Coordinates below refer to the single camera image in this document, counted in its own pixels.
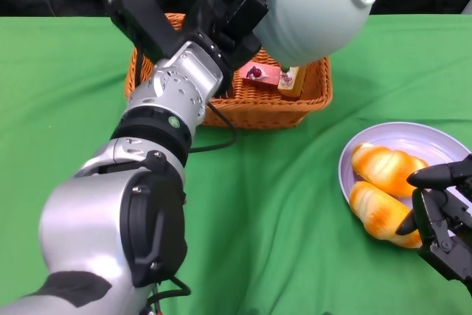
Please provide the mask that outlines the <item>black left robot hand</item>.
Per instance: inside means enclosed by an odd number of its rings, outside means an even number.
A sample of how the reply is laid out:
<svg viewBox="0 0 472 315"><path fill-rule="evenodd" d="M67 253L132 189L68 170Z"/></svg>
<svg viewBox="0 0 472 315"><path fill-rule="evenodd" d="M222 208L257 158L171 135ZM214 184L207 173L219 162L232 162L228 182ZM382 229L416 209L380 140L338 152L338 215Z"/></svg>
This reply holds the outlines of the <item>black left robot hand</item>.
<svg viewBox="0 0 472 315"><path fill-rule="evenodd" d="M216 45L213 50L231 71L260 50L254 30L268 13L269 0L198 0L184 18L184 30L198 32Z"/></svg>

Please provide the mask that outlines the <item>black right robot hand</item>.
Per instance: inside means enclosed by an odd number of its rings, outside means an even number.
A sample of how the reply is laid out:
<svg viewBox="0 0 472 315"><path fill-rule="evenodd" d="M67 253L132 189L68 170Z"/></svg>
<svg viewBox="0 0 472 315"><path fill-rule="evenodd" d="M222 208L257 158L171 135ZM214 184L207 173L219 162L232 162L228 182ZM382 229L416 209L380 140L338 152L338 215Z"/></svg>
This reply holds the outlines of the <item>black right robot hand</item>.
<svg viewBox="0 0 472 315"><path fill-rule="evenodd" d="M445 279L460 281L470 291L471 208L448 188L471 200L471 155L418 170L407 182L414 187L412 210L395 233L418 231L419 256Z"/></svg>

